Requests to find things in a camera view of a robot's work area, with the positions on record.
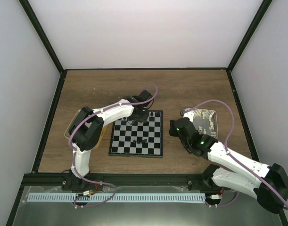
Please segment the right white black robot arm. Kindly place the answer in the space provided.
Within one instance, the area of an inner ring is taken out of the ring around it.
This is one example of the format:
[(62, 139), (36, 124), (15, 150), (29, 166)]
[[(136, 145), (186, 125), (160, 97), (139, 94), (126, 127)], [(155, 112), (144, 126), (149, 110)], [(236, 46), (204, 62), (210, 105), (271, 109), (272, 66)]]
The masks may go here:
[(274, 214), (288, 210), (288, 176), (282, 166), (254, 161), (199, 134), (188, 118), (171, 120), (169, 134), (178, 137), (188, 153), (212, 162), (202, 178), (206, 189), (219, 186), (244, 193)]

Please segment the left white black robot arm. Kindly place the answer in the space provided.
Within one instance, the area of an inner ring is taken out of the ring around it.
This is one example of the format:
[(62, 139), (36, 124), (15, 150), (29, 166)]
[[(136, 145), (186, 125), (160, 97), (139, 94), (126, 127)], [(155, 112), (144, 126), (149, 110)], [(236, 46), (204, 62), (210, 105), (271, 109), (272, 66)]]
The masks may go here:
[(67, 129), (68, 145), (73, 149), (71, 172), (74, 174), (73, 185), (78, 190), (89, 186), (89, 159), (92, 149), (98, 144), (105, 126), (121, 118), (143, 117), (146, 106), (153, 99), (138, 102), (135, 98), (120, 101), (97, 109), (82, 108)]

